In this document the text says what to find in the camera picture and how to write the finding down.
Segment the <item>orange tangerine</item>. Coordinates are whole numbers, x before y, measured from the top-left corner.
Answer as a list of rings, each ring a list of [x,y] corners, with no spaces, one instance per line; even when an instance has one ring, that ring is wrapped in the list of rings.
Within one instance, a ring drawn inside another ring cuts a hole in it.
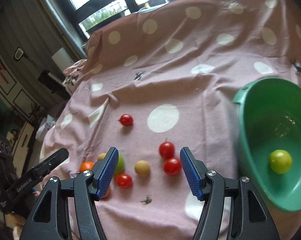
[[[82,172],[84,172],[84,171],[86,171],[86,170],[92,170],[94,164],[95,164],[95,163],[93,163],[93,162],[91,162],[91,161],[83,162],[83,163],[80,165],[79,172],[82,173]]]
[[[111,187],[108,187],[106,194],[102,197],[102,199],[108,199],[111,195]]]

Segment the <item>green lime fruit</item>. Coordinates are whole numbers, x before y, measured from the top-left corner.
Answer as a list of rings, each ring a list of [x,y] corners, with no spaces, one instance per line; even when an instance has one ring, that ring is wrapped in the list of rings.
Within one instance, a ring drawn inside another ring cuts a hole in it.
[[[269,166],[276,174],[286,174],[293,164],[293,158],[285,150],[275,150],[269,154]]]

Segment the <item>small red front tomato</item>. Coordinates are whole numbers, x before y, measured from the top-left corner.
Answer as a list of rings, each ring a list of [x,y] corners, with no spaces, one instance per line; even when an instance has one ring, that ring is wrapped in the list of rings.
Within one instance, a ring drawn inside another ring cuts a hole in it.
[[[133,186],[133,179],[129,174],[118,174],[116,177],[116,185],[122,189],[129,189]]]

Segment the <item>left tan longan fruit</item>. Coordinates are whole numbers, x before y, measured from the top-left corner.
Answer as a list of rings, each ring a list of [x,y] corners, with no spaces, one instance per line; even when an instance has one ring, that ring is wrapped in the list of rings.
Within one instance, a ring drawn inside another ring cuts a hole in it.
[[[106,156],[106,153],[101,153],[98,157],[97,157],[97,160],[100,161],[100,160],[103,160]]]

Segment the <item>tan longan fruit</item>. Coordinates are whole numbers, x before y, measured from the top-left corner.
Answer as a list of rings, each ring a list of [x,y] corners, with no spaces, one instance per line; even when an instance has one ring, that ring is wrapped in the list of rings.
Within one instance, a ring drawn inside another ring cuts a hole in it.
[[[135,163],[135,172],[140,177],[146,177],[150,175],[149,163],[145,160],[140,160]]]
[[[97,160],[100,161],[100,160],[103,160],[106,156],[106,153],[101,153],[98,157],[97,157]]]

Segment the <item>dried green stem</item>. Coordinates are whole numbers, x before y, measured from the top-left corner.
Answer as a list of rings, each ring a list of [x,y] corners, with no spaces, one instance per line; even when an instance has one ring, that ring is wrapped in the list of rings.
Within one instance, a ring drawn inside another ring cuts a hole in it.
[[[152,202],[151,194],[146,195],[146,198],[140,200],[140,202],[144,205],[150,204]]]

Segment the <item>right tan longan fruit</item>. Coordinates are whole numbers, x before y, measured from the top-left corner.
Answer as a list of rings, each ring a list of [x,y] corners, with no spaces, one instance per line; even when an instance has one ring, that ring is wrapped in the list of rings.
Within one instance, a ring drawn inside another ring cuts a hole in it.
[[[140,177],[146,177],[150,175],[149,163],[145,160],[140,160],[135,163],[135,172]]]

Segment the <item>green plastic bowl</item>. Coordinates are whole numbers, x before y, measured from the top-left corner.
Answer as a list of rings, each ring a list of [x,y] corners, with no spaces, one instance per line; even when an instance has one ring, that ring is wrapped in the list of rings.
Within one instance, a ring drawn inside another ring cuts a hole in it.
[[[268,77],[236,92],[238,165],[266,203],[283,212],[301,211],[301,87]],[[269,164],[275,150],[287,151],[293,163],[285,174]]]

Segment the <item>black floor lamp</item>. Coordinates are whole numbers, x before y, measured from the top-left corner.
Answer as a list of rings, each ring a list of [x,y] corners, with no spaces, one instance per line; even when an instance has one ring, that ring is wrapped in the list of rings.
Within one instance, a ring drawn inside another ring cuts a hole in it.
[[[63,93],[68,94],[66,91],[65,87],[63,86],[63,83],[55,77],[49,70],[46,70],[39,66],[33,59],[31,59],[25,51],[21,48],[18,47],[14,53],[14,61],[18,62],[22,58],[25,58],[28,62],[33,64],[35,68],[37,68],[40,72],[40,76],[38,77],[38,81],[47,87],[53,94],[59,94],[61,96]]]

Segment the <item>far red cherry tomato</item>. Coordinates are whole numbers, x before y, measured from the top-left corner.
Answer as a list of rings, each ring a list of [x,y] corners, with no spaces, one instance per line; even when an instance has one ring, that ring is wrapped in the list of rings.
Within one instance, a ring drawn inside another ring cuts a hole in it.
[[[134,124],[133,117],[130,114],[123,114],[120,116],[118,121],[121,123],[122,126],[128,127]]]

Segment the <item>pink polka dot cloth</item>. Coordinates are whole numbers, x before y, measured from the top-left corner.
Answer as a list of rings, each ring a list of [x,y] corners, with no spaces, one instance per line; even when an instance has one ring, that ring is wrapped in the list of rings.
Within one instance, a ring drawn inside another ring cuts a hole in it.
[[[245,84],[280,77],[301,86],[301,9],[293,0],[180,0],[116,20],[91,35],[73,95],[46,134],[40,157],[64,147],[54,171],[73,178],[110,147],[125,159],[133,186],[112,185],[96,204],[108,239],[191,239],[183,173],[168,176],[158,153],[165,140],[222,176],[237,176],[234,140]],[[133,117],[122,126],[121,115]],[[145,160],[150,175],[135,163]],[[140,202],[151,194],[152,202]]]

